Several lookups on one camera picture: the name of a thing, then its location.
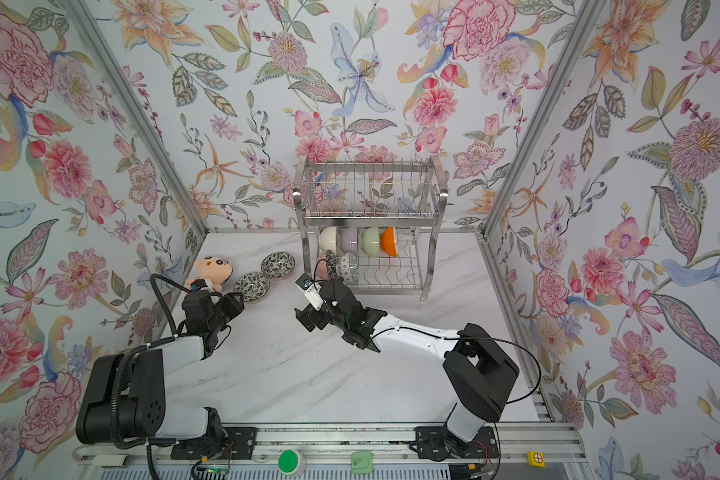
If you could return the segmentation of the patterned bowl front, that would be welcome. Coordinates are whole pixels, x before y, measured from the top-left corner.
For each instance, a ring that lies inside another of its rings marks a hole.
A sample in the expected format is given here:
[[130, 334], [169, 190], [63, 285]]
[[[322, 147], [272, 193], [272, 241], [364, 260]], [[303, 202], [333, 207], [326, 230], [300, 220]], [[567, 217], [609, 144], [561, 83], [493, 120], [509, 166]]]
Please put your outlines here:
[[316, 264], [316, 276], [319, 280], [327, 281], [339, 278], [339, 257], [331, 250], [324, 251]]

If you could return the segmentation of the cream bowl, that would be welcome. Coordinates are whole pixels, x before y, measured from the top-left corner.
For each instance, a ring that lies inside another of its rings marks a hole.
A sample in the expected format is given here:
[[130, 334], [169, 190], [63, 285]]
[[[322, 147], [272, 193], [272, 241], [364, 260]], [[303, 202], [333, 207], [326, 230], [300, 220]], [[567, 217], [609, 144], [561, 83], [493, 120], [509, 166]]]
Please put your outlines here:
[[325, 227], [318, 237], [318, 246], [324, 252], [339, 255], [339, 229], [336, 226]]

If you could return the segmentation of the purple bowl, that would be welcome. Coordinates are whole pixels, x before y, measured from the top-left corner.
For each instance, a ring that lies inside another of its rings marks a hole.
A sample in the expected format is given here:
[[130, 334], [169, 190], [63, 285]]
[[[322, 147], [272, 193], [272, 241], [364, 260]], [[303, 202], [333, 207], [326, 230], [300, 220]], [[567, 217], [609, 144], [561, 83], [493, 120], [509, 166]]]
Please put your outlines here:
[[339, 249], [342, 253], [359, 254], [360, 240], [359, 230], [357, 227], [342, 227], [339, 229]]

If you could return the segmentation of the orange white bowl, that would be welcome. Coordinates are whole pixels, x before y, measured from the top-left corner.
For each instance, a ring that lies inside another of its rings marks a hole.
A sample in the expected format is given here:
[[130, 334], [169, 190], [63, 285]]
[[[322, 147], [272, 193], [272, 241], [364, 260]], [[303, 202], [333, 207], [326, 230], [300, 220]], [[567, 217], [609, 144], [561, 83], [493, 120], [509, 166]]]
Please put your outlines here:
[[381, 251], [387, 256], [391, 258], [399, 256], [397, 229], [395, 227], [386, 228], [380, 235], [379, 243]]

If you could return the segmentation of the green bowl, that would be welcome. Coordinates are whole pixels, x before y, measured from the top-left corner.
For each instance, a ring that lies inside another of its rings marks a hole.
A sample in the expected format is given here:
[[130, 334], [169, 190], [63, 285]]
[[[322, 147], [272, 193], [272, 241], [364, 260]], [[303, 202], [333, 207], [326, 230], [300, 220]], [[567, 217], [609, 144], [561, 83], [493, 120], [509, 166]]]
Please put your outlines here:
[[380, 237], [378, 227], [367, 227], [362, 231], [361, 249], [366, 256], [378, 258], [381, 255]]

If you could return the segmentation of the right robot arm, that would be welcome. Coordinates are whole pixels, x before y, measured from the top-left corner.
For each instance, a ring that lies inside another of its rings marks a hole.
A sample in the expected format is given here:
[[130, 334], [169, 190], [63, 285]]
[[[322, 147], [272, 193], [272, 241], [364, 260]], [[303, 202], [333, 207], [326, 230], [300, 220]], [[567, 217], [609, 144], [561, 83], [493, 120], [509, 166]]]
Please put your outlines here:
[[444, 426], [446, 440], [469, 444], [485, 424], [501, 419], [520, 369], [501, 342], [479, 325], [441, 330], [408, 322], [364, 306], [340, 279], [302, 274], [295, 284], [309, 302], [295, 311], [308, 331], [334, 326], [359, 350], [404, 354], [444, 370], [457, 397]]

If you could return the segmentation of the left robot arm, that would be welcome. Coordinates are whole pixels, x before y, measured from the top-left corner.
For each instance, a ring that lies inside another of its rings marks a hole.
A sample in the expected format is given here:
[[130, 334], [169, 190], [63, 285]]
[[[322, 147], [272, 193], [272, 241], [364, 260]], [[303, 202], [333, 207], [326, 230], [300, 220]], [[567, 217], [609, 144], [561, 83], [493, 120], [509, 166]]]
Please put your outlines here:
[[169, 402], [166, 379], [212, 356], [220, 333], [244, 311], [244, 297], [196, 290], [185, 296], [182, 309], [185, 320], [171, 336], [95, 361], [76, 422], [81, 443], [122, 450], [186, 443], [202, 454], [228, 444], [218, 411]]

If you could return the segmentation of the stainless steel dish rack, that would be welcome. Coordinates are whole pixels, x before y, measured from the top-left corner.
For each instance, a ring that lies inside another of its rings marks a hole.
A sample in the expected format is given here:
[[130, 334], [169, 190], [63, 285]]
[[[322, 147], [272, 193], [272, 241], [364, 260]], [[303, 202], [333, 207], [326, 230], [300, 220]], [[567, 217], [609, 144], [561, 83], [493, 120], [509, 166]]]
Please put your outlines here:
[[[304, 270], [316, 273], [322, 229], [359, 230], [362, 294], [417, 294], [426, 300], [436, 266], [439, 234], [449, 204], [449, 179], [439, 155], [395, 162], [302, 160], [292, 195], [301, 236]], [[371, 258], [361, 249], [362, 231], [397, 229], [397, 258], [381, 251]]]

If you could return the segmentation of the pink plush doll toy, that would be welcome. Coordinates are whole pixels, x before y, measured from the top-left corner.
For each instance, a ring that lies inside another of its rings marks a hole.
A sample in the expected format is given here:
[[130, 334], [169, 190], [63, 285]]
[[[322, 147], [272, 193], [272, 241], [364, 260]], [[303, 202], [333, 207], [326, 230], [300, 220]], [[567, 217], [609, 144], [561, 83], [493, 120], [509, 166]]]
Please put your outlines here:
[[185, 287], [191, 291], [209, 290], [221, 293], [224, 284], [234, 271], [231, 263], [216, 256], [207, 256], [194, 262], [197, 276], [186, 281]]

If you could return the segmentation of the light green square button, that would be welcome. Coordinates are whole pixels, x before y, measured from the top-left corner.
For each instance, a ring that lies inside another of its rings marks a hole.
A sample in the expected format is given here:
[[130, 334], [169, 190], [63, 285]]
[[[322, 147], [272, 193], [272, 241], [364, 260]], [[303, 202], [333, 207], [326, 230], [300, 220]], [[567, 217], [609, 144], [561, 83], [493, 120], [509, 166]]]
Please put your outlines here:
[[373, 453], [370, 451], [353, 452], [350, 457], [353, 475], [368, 475], [374, 472]]

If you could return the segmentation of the green round button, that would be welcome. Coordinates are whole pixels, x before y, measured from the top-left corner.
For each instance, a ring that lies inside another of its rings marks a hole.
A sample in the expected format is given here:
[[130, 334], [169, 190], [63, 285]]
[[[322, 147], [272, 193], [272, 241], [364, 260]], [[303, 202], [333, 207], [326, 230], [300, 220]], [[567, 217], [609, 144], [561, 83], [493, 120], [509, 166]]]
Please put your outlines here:
[[298, 476], [306, 469], [306, 459], [298, 450], [285, 450], [278, 458], [278, 469], [286, 476]]

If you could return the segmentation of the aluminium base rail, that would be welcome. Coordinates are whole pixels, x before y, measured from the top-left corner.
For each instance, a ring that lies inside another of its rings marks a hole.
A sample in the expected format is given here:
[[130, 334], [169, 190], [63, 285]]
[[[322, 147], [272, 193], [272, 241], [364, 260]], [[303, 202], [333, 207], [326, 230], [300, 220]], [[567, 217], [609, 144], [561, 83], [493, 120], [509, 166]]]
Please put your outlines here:
[[[203, 455], [186, 445], [111, 446], [76, 449], [75, 479], [591, 479], [579, 434], [569, 424], [504, 423], [483, 427], [462, 455], [447, 451], [435, 424], [231, 424], [228, 444]], [[285, 450], [300, 451], [301, 475], [278, 469]], [[373, 453], [374, 472], [353, 475], [351, 454]], [[528, 464], [527, 453], [544, 454], [545, 468]], [[101, 454], [125, 454], [124, 468], [101, 468]]]

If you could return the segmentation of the aluminium left corner post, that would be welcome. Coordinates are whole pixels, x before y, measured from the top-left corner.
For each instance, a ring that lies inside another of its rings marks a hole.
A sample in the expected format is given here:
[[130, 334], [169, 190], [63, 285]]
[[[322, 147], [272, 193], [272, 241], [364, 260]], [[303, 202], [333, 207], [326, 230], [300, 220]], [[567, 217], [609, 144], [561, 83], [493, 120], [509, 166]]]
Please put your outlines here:
[[167, 186], [172, 189], [174, 197], [185, 215], [185, 219], [197, 231], [199, 237], [205, 239], [209, 233], [206, 221], [202, 219], [189, 191], [171, 162], [169, 152], [165, 149], [151, 121], [141, 107], [138, 95], [131, 87], [90, 10], [84, 1], [62, 0], [60, 5], [75, 26], [84, 45], [92, 50], [91, 55], [102, 68], [104, 78], [110, 83], [114, 93], [121, 100], [129, 122], [139, 138], [145, 143]]

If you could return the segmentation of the aluminium corner post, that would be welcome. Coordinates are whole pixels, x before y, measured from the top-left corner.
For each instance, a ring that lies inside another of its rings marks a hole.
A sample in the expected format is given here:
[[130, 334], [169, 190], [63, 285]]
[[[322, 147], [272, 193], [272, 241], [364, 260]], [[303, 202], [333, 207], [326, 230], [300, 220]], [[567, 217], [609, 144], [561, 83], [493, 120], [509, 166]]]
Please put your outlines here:
[[171, 162], [169, 152], [165, 149], [151, 121], [141, 107], [138, 95], [131, 87], [90, 10], [84, 1], [62, 0], [60, 5], [75, 26], [84, 45], [92, 50], [91, 55], [102, 68], [104, 78], [110, 83], [114, 93], [121, 100], [129, 122], [139, 138], [145, 143], [167, 186], [172, 189], [174, 197], [185, 215], [185, 219], [197, 231], [199, 237], [205, 239], [209, 233], [206, 221], [202, 219], [189, 191]]
[[500, 185], [498, 196], [491, 212], [488, 214], [482, 229], [483, 240], [488, 240], [495, 231], [500, 229], [503, 212], [508, 206], [515, 185], [523, 173], [536, 144], [545, 133], [551, 115], [563, 95], [570, 74], [583, 51], [586, 41], [594, 31], [598, 17], [605, 6], [606, 2], [600, 0], [581, 2], [581, 10], [572, 23], [571, 33], [558, 58], [556, 72], [548, 81], [536, 110], [530, 116], [527, 133], [520, 142], [517, 154], [510, 163], [508, 173]]

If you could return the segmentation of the aluminium right corner post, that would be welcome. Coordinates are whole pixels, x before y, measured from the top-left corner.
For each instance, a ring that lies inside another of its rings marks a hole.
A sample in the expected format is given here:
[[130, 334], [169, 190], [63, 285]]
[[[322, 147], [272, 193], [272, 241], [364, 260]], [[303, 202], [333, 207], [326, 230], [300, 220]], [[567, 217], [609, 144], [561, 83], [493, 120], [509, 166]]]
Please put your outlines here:
[[520, 142], [517, 154], [510, 163], [508, 173], [500, 185], [498, 196], [491, 212], [488, 214], [482, 229], [483, 240], [488, 240], [495, 231], [500, 229], [503, 212], [508, 206], [515, 185], [523, 173], [536, 144], [545, 133], [551, 115], [563, 95], [570, 74], [583, 51], [586, 41], [594, 31], [598, 17], [605, 6], [606, 2], [600, 0], [581, 2], [581, 10], [572, 23], [571, 33], [558, 58], [556, 72], [548, 81], [536, 110], [530, 116], [527, 133]]

